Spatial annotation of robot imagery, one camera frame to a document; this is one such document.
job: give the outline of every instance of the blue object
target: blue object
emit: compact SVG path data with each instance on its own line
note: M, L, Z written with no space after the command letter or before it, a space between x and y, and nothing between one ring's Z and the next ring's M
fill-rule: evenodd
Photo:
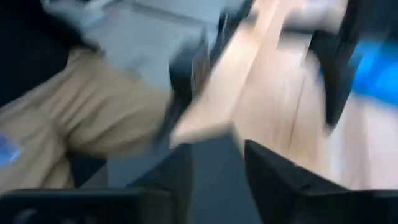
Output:
M360 42L353 58L359 58L353 91L398 105L398 44Z
M13 164L21 155L19 146L0 133L0 169Z

